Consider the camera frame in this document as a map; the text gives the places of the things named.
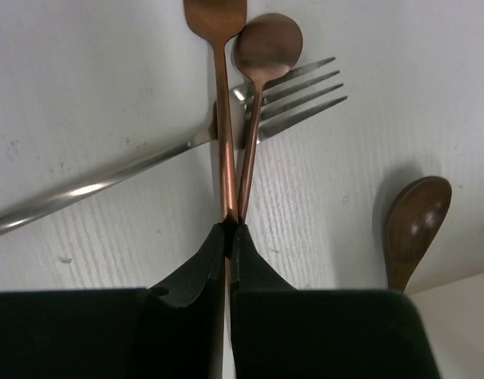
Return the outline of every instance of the cutlery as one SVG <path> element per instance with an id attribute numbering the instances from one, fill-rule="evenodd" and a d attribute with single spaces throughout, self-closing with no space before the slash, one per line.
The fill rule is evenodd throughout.
<path id="1" fill-rule="evenodd" d="M 302 53 L 302 48 L 303 36 L 298 24 L 278 13 L 255 18 L 244 27 L 236 41 L 234 62 L 254 86 L 252 115 L 240 179 L 239 223 L 245 223 L 249 206 L 263 89 L 269 81 L 279 79 L 291 71 Z"/>
<path id="2" fill-rule="evenodd" d="M 405 290 L 444 222 L 451 199 L 450 183 L 436 176 L 412 182 L 396 197 L 385 225 L 389 289 Z"/>
<path id="3" fill-rule="evenodd" d="M 320 69 L 326 64 L 334 61 L 334 58 L 322 59 L 317 62 L 313 62 L 293 71 L 289 72 L 288 75 L 279 79 L 278 81 L 269 83 L 266 88 L 275 87 L 279 84 L 284 84 L 292 79 L 305 76 L 306 74 Z M 322 80 L 326 80 L 328 77 L 333 77 L 338 74 L 339 71 L 332 71 L 325 75 L 320 75 Z M 290 88 L 284 89 L 281 92 L 286 92 L 285 96 L 292 95 L 293 93 L 300 91 L 304 88 L 317 84 L 316 79 L 309 79 L 300 84 L 295 84 Z M 332 88 L 338 88 L 341 84 L 326 88 L 328 92 L 332 91 Z M 234 95 L 240 104 L 246 107 L 246 114 L 250 115 L 250 109 L 246 104 L 250 103 L 253 98 L 253 86 L 250 83 L 241 84 L 231 90 L 231 94 Z M 263 103 L 267 101 L 267 98 L 272 95 L 267 95 L 263 98 Z M 303 96 L 300 99 L 306 99 L 309 96 Z M 335 106 L 338 103 L 343 102 L 347 97 L 342 96 L 335 98 L 333 100 L 325 101 L 315 107 L 311 107 L 304 111 L 300 111 L 296 114 L 290 114 L 287 116 L 280 117 L 278 119 L 270 118 L 259 130 L 258 141 L 264 141 L 268 138 L 275 136 L 278 133 L 283 132 L 291 128 L 292 126 L 306 120 L 309 117 L 314 116 L 317 113 L 325 111 L 326 109 Z M 237 135 L 235 135 L 234 143 L 237 148 L 244 148 L 245 139 L 243 138 L 242 126 L 239 127 Z M 162 163 L 170 158 L 187 152 L 192 148 L 195 148 L 201 144 L 205 144 L 210 141 L 217 139 L 217 124 L 215 119 L 212 120 L 210 126 L 205 129 L 201 129 L 199 132 L 193 134 L 192 136 L 186 138 L 183 141 L 174 144 L 172 147 L 165 150 L 150 151 L 148 154 L 143 156 L 138 156 L 132 160 L 127 160 L 121 162 L 120 164 L 115 164 L 109 169 L 103 171 L 97 171 L 88 175 L 80 180 L 70 182 L 65 186 L 58 189 L 54 189 L 48 193 L 44 193 L 38 197 L 29 199 L 24 203 L 18 204 L 17 206 L 0 213 L 0 235 L 8 233 L 18 227 L 22 227 L 32 221 L 38 220 L 44 216 L 50 215 L 60 209 L 66 208 L 69 205 L 75 204 L 78 201 L 84 200 L 86 197 L 90 197 L 95 193 L 98 193 L 106 188 L 109 188 L 115 184 L 125 181 L 128 178 L 133 177 L 136 174 L 154 167 L 155 165 Z"/>
<path id="4" fill-rule="evenodd" d="M 184 12 L 189 28 L 205 39 L 213 49 L 217 88 L 220 207 L 223 219 L 236 222 L 236 173 L 225 48 L 227 41 L 239 34 L 245 26 L 247 1 L 184 0 Z"/>

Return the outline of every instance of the wooden spoon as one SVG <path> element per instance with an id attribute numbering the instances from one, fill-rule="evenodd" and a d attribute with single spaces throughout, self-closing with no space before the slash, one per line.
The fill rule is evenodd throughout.
<path id="1" fill-rule="evenodd" d="M 223 219 L 238 221 L 233 134 L 227 87 L 225 46 L 246 24 L 246 0 L 184 0 L 189 28 L 212 46 L 217 87 L 217 136 Z"/>
<path id="2" fill-rule="evenodd" d="M 302 53 L 303 37 L 299 26 L 283 14 L 264 14 L 244 27 L 234 48 L 234 63 L 254 83 L 252 117 L 243 157 L 238 221 L 245 223 L 257 135 L 261 118 L 263 89 L 269 81 L 283 77 L 296 64 Z"/>
<path id="3" fill-rule="evenodd" d="M 429 176 L 412 182 L 392 203 L 385 225 L 388 287 L 404 291 L 408 280 L 444 222 L 452 187 Z"/>

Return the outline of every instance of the white surface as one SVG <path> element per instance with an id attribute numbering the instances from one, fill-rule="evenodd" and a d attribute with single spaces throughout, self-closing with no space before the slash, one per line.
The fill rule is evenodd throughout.
<path id="1" fill-rule="evenodd" d="M 452 207 L 409 290 L 484 272 L 484 0 L 249 5 L 293 17 L 300 64 L 336 56 L 329 83 L 350 96 L 259 146 L 248 223 L 261 255 L 296 287 L 384 287 L 382 214 L 437 174 Z M 208 119 L 213 89 L 180 1 L 0 1 L 0 210 L 181 137 Z M 212 154 L 0 237 L 0 290 L 158 282 L 219 220 Z"/>
<path id="2" fill-rule="evenodd" d="M 411 299 L 443 378 L 484 379 L 484 273 Z"/>

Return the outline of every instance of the silver fork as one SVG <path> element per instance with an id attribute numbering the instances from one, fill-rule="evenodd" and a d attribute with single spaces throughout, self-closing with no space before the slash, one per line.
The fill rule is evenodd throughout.
<path id="1" fill-rule="evenodd" d="M 334 58 L 322 59 L 320 61 L 294 69 L 279 80 L 269 83 L 266 86 L 265 91 L 270 88 L 276 87 L 279 84 L 286 83 L 291 79 L 295 79 L 296 77 L 300 77 L 302 75 L 310 73 L 311 71 L 314 71 L 315 69 L 318 69 L 334 60 Z M 266 95 L 263 99 L 263 105 L 266 106 L 278 100 L 285 99 L 289 95 L 295 94 L 296 92 L 299 92 L 305 88 L 325 81 L 326 79 L 333 77 L 338 73 L 340 73 L 338 70 L 332 71 L 331 73 L 326 73 L 324 75 L 320 75 L 319 77 L 309 79 L 300 84 L 296 84 L 292 87 L 283 89 L 279 92 Z M 277 115 L 280 115 L 284 112 L 291 110 L 292 108 L 298 107 L 299 105 L 316 99 L 319 96 L 323 96 L 324 94 L 334 91 L 341 86 L 342 84 L 336 84 L 332 87 L 328 87 L 312 94 L 302 96 L 299 99 L 295 99 L 271 110 L 263 111 L 261 114 L 261 121 L 266 121 L 266 123 L 260 128 L 258 142 L 267 140 L 268 138 L 271 138 L 276 134 L 291 128 L 299 122 L 346 100 L 346 96 L 339 97 L 333 100 L 323 102 L 307 110 L 298 112 L 297 114 L 288 115 L 284 119 L 272 120 L 272 118 L 276 117 Z M 242 84 L 236 88 L 233 88 L 231 90 L 231 93 L 238 99 L 240 104 L 245 107 L 246 117 L 250 116 L 250 102 L 253 98 L 252 85 Z M 214 119 L 212 120 L 212 123 L 209 127 L 200 130 L 193 136 L 177 144 L 174 144 L 172 147 L 166 150 L 150 152 L 144 156 L 130 160 L 129 162 L 115 165 L 110 169 L 98 171 L 95 174 L 91 174 L 87 177 L 81 178 L 80 180 L 70 183 L 69 185 L 63 186 L 59 189 L 55 189 L 52 192 L 45 193 L 42 196 L 27 200 L 22 204 L 19 204 L 5 212 L 0 213 L 0 235 L 8 233 L 9 231 L 17 229 L 18 227 L 22 227 L 28 223 L 31 223 L 32 221 L 50 215 L 51 213 L 63 209 L 69 205 L 77 203 L 78 201 L 83 200 L 86 197 L 98 193 L 99 191 L 105 190 L 106 188 L 111 187 L 117 183 L 123 182 L 136 174 L 140 174 L 141 172 L 149 169 L 150 167 L 154 167 L 159 163 L 173 158 L 174 156 L 178 156 L 179 154 L 182 154 L 183 152 L 186 152 L 201 144 L 214 141 L 216 138 L 217 125 L 216 120 Z M 238 136 L 235 136 L 235 139 L 235 147 L 244 148 L 245 141 L 243 138 L 243 133 L 239 133 Z"/>

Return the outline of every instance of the copper spoon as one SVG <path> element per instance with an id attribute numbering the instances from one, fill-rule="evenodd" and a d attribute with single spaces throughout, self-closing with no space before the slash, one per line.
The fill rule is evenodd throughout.
<path id="1" fill-rule="evenodd" d="M 189 28 L 212 46 L 216 68 L 220 203 L 223 219 L 238 221 L 233 133 L 227 87 L 225 46 L 246 23 L 246 0 L 184 0 Z"/>
<path id="2" fill-rule="evenodd" d="M 289 17 L 278 13 L 255 18 L 244 27 L 236 41 L 234 63 L 254 84 L 252 117 L 238 195 L 239 223 L 245 223 L 249 205 L 263 89 L 266 83 L 283 77 L 294 67 L 302 47 L 303 37 L 299 26 Z"/>
<path id="3" fill-rule="evenodd" d="M 451 199 L 450 183 L 428 176 L 412 182 L 394 200 L 385 225 L 389 289 L 405 290 L 444 222 Z"/>

